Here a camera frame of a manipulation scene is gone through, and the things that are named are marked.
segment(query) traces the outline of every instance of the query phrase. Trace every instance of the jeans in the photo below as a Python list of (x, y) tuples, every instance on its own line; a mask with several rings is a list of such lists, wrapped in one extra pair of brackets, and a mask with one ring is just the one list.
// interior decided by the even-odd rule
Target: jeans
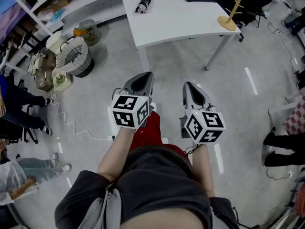
[(27, 104), (38, 105), (43, 107), (45, 99), (43, 97), (34, 96), (15, 85), (9, 85), (4, 97), (6, 113), (3, 119), (16, 125), (31, 129), (43, 129), (44, 121), (40, 117), (33, 117), (22, 111), (22, 106)]
[(264, 162), (267, 167), (278, 166), (301, 166), (305, 165), (305, 133), (298, 135), (275, 135), (269, 134), (265, 143), (274, 147), (294, 150), (291, 155), (269, 154)]
[(293, 21), (285, 23), (286, 28), (292, 28), (292, 35), (295, 36), (298, 34), (298, 32), (305, 27), (305, 15), (299, 16), (295, 18)]
[(35, 177), (38, 184), (59, 177), (62, 173), (60, 167), (51, 167), (51, 160), (23, 158), (17, 163), (23, 169), (26, 177)]

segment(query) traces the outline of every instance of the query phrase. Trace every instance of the wooden stand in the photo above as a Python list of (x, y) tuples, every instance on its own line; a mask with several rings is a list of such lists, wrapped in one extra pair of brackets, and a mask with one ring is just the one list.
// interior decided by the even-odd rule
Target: wooden stand
[(235, 14), (242, 13), (242, 12), (236, 12), (238, 7), (244, 8), (242, 5), (239, 5), (241, 1), (242, 0), (237, 0), (237, 1), (235, 0), (236, 4), (235, 4), (235, 6), (234, 6), (232, 11), (228, 10), (227, 8), (225, 8), (227, 11), (229, 11), (231, 13), (229, 17), (219, 16), (218, 19), (217, 19), (218, 23), (222, 27), (226, 28), (229, 31), (235, 31), (236, 30), (236, 24), (232, 20), (232, 17)]

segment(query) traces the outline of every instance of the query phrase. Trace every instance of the white cable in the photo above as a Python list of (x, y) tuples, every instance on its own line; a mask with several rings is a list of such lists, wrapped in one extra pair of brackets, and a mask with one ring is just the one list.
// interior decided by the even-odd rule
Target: white cable
[(58, 106), (57, 106), (57, 111), (56, 111), (56, 112), (57, 112), (58, 115), (63, 114), (63, 124), (64, 124), (64, 125), (70, 125), (70, 124), (72, 124), (72, 126), (73, 126), (73, 135), (78, 135), (78, 134), (80, 134), (80, 133), (87, 132), (87, 133), (89, 134), (89, 136), (92, 137), (92, 138), (95, 139), (95, 140), (100, 140), (100, 141), (106, 141), (106, 140), (108, 140), (108, 138), (100, 139), (100, 138), (93, 137), (93, 136), (90, 134), (90, 132), (89, 132), (88, 130), (83, 130), (83, 131), (81, 131), (81, 132), (79, 132), (79, 133), (76, 133), (76, 131), (75, 131), (75, 121), (72, 121), (72, 122), (66, 124), (66, 113), (67, 113), (67, 111), (63, 111), (63, 112), (58, 113), (59, 106), (60, 106), (61, 103), (60, 103), (60, 102), (55, 103), (55, 100), (56, 100), (56, 95), (55, 95), (55, 94), (49, 94), (49, 95), (47, 95), (47, 96), (45, 96), (45, 97), (48, 98), (49, 96), (51, 96), (51, 105), (55, 106), (55, 105), (58, 104)]

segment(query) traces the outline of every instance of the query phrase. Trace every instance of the black pants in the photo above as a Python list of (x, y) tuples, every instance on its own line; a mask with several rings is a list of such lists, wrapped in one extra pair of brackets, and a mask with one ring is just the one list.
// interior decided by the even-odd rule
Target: black pants
[(9, 85), (4, 103), (6, 113), (3, 119), (25, 128), (43, 129), (44, 121), (40, 117), (33, 117), (22, 111), (22, 106), (27, 104), (43, 107), (45, 105), (43, 97), (34, 96), (15, 85)]
[(286, 28), (292, 28), (292, 35), (295, 36), (299, 33), (299, 31), (305, 27), (305, 15), (299, 16), (295, 18), (293, 21), (285, 23)]
[(305, 165), (305, 133), (298, 135), (274, 135), (271, 133), (266, 144), (294, 150), (291, 155), (270, 154), (265, 160), (267, 167)]

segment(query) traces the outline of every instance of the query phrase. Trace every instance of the plaid cloth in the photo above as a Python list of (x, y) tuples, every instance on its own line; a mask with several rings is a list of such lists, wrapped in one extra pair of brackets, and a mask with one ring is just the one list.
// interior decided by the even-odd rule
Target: plaid cloth
[(283, 125), (288, 135), (305, 133), (305, 96)]

